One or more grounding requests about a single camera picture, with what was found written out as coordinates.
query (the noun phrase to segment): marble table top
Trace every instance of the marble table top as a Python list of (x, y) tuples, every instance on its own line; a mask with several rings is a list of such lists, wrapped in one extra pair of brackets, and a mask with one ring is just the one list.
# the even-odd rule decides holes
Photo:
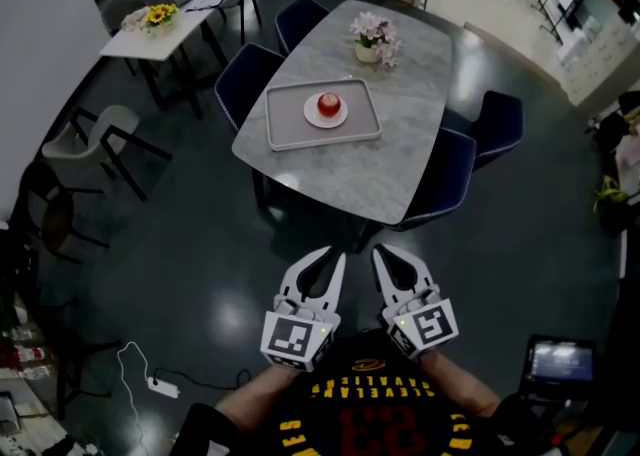
[[(388, 17), (397, 29), (402, 45), (393, 69), (365, 65), (355, 57), (349, 25), (367, 11)], [(407, 212), (429, 161), (447, 99), (450, 69), (451, 40), (444, 33), (386, 8), (345, 1), (293, 50), (269, 86), (364, 79), (382, 125), (380, 138), (274, 152), (267, 141), (261, 95), (233, 142), (233, 153), (315, 200), (395, 225)]]

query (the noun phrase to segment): gray tray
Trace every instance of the gray tray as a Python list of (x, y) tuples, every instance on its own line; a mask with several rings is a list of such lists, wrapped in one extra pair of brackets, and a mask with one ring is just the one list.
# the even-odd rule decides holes
[[(321, 129), (304, 117), (305, 101), (323, 92), (335, 93), (347, 103), (349, 114), (342, 125)], [(362, 79), (273, 86), (267, 89), (265, 102), (269, 146), (275, 151), (371, 140), (382, 132), (369, 88)]]

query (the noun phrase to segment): power adapter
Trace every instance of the power adapter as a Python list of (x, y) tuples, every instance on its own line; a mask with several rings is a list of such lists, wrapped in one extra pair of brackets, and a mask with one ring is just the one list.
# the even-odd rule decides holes
[(158, 378), (154, 378), (153, 376), (149, 376), (147, 378), (147, 382), (149, 384), (149, 390), (153, 390), (158, 394), (172, 397), (173, 399), (178, 399), (178, 396), (180, 395), (180, 390), (173, 383), (159, 380)]

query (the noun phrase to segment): person's arm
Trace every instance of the person's arm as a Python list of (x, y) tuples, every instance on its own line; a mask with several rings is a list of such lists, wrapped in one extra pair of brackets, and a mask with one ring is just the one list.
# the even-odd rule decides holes
[(420, 369), (444, 395), (475, 416), (491, 417), (500, 405), (493, 390), (438, 351), (421, 355)]
[(271, 366), (225, 397), (216, 405), (216, 410), (233, 422), (241, 433), (255, 431), (271, 412), (276, 399), (299, 374), (293, 369)]

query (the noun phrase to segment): jersey number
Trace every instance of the jersey number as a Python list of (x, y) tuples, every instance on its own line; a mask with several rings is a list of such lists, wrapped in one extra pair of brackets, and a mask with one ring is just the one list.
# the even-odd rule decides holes
[(344, 456), (418, 456), (427, 449), (406, 406), (343, 408), (340, 424)]

